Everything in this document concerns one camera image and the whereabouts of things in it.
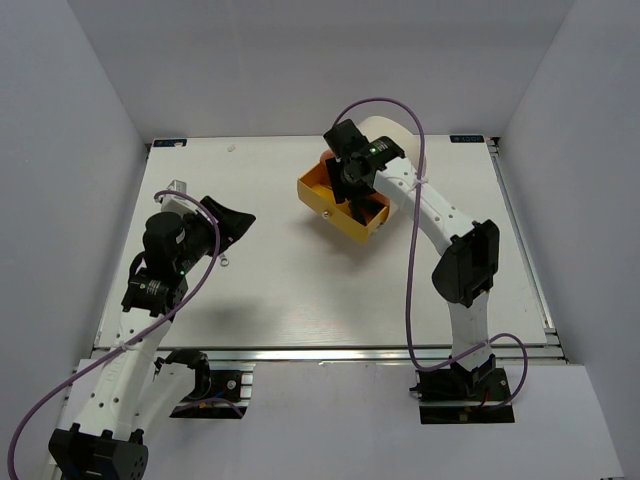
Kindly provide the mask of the yellow drawer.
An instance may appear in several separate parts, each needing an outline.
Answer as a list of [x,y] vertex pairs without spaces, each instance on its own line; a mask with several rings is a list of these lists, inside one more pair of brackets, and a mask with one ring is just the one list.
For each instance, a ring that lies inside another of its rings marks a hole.
[[336,204],[329,185],[327,170],[319,161],[297,180],[298,199],[351,240],[366,244],[370,237],[394,214],[394,207],[388,206],[369,224],[359,224],[350,214],[348,201]]

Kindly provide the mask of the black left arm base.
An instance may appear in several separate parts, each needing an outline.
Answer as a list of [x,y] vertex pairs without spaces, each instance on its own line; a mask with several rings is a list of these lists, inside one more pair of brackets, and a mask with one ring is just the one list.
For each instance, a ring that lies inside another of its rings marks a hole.
[[171,414],[172,418],[240,419],[251,398],[253,373],[236,367],[214,367],[205,352],[195,349],[172,351],[166,364],[186,366],[193,388]]

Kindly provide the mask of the cream round drawer cabinet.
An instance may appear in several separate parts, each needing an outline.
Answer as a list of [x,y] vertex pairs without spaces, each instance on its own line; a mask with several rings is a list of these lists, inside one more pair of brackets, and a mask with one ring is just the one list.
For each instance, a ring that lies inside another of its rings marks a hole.
[[399,123],[382,116],[370,116],[357,123],[357,128],[373,141],[382,136],[393,140],[406,154],[415,169],[420,160],[420,137],[411,133]]

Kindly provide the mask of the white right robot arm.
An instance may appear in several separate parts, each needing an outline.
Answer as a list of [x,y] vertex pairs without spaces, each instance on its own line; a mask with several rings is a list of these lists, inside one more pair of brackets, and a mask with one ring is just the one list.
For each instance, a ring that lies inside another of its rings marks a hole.
[[447,302],[452,331],[453,390],[472,399],[488,385],[496,365],[488,334],[489,292],[498,270],[500,231],[458,210],[425,178],[426,141],[393,121],[378,118],[367,129],[347,119],[323,138],[332,153],[325,162],[334,199],[362,202],[373,194],[413,218],[440,259],[431,275]]

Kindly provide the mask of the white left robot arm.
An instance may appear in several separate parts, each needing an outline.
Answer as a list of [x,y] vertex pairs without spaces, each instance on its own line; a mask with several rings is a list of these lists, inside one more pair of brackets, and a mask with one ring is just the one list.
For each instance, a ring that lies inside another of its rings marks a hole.
[[92,365],[97,382],[75,419],[49,440],[65,479],[142,478],[146,442],[164,420],[224,398],[205,353],[176,349],[160,357],[157,350],[196,292],[188,273],[203,258],[217,260],[256,218],[210,197],[163,191],[156,199],[160,210],[146,221],[129,266],[116,339]]

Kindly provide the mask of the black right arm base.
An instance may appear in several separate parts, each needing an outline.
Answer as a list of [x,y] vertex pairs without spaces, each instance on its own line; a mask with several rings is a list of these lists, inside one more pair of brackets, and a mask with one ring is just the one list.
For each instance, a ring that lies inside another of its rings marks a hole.
[[513,424],[511,395],[503,368],[497,368],[473,390],[450,369],[416,373],[409,394],[418,401],[423,425]]

